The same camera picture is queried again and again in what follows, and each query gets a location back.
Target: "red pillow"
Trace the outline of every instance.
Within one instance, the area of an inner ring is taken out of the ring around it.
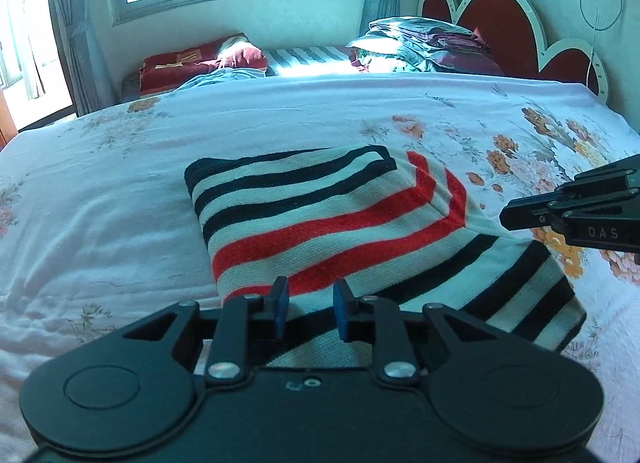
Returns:
[[[197,75],[219,68],[267,69],[267,59],[245,34],[214,40],[181,52],[145,58],[140,69],[140,95],[170,91]]]

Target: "floral bed sheet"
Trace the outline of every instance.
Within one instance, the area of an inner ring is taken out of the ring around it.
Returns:
[[[376,143],[440,159],[491,219],[513,198],[640,153],[581,85],[450,74],[267,78],[148,98],[20,133],[0,153],[0,460],[34,444],[18,393],[39,364],[177,300],[219,305],[184,169],[212,156]],[[561,263],[588,318],[563,355],[606,409],[590,448],[640,457],[640,267],[518,231]]]

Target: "heart-shaped headboard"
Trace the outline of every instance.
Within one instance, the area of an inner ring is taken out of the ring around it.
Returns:
[[[607,103],[609,82],[591,45],[561,39],[547,47],[544,28],[527,0],[420,0],[418,15],[477,30],[504,74],[515,78],[585,84]]]

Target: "striped blanket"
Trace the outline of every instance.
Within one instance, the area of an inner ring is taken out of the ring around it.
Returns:
[[[354,74],[350,49],[344,46],[312,46],[263,52],[267,58],[267,76],[300,77],[331,73]]]
[[[505,234],[433,158],[383,146],[203,158],[185,181],[220,296],[289,278],[290,334],[261,363],[315,365],[319,352],[358,361],[333,332],[342,277],[357,297],[409,311],[442,302],[548,349],[585,319],[549,250]]]

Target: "red stripe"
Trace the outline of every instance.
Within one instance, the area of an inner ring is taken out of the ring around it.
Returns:
[[[411,235],[359,245],[337,253],[316,265],[309,266],[289,277],[289,294],[299,295],[326,288],[331,286],[336,279],[424,248],[464,227],[466,190],[448,170],[446,178],[451,193],[449,213],[446,217]],[[246,293],[263,293],[264,288],[264,286],[238,288],[226,298]]]
[[[436,185],[429,174],[429,164],[420,154],[407,153],[407,156],[415,167],[415,186],[392,194],[364,210],[296,223],[229,243],[213,256],[213,277],[218,280],[233,266],[268,259],[314,237],[383,225],[428,204]]]

